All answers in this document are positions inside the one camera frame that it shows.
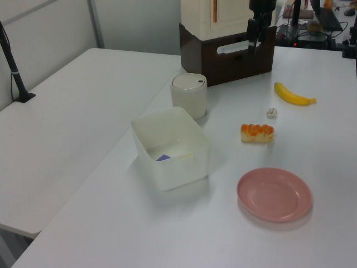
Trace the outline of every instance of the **white canister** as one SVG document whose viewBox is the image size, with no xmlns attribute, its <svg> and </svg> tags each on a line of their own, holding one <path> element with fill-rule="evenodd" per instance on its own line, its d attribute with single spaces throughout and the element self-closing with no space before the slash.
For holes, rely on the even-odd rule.
<svg viewBox="0 0 357 268">
<path fill-rule="evenodd" d="M 172 106 L 182 107 L 193 118 L 206 112 L 207 79 L 201 74 L 181 74 L 171 84 Z"/>
</svg>

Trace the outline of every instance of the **cup lid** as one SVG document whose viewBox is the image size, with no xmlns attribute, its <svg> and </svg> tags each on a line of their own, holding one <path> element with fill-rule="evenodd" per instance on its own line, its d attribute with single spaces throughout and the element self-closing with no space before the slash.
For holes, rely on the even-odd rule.
<svg viewBox="0 0 357 268">
<path fill-rule="evenodd" d="M 206 84 L 206 78 L 201 74 L 181 74 L 172 81 L 172 86 L 180 89 L 196 89 Z"/>
</svg>

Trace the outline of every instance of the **laptop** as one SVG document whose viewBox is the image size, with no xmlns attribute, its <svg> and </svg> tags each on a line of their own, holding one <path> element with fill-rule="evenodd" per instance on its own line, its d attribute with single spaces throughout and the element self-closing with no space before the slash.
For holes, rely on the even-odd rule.
<svg viewBox="0 0 357 268">
<path fill-rule="evenodd" d="M 310 0 L 319 23 L 325 30 L 342 31 L 341 24 L 331 9 L 320 7 L 320 0 Z"/>
</svg>

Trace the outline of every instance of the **pastry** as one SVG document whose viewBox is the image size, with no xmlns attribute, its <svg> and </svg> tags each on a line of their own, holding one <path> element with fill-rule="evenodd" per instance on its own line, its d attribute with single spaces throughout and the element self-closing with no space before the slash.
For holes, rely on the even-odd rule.
<svg viewBox="0 0 357 268">
<path fill-rule="evenodd" d="M 240 139 L 245 142 L 271 142 L 274 128 L 268 125 L 247 125 L 240 127 Z"/>
</svg>

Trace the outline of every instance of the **yellow banana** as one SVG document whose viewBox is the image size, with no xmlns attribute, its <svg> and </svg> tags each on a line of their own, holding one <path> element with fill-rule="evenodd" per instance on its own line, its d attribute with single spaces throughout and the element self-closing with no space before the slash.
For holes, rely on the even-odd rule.
<svg viewBox="0 0 357 268">
<path fill-rule="evenodd" d="M 308 105 L 310 103 L 315 103 L 316 99 L 308 99 L 303 96 L 296 95 L 290 92 L 284 85 L 280 82 L 274 83 L 275 92 L 281 97 L 284 101 L 290 102 L 296 105 Z"/>
</svg>

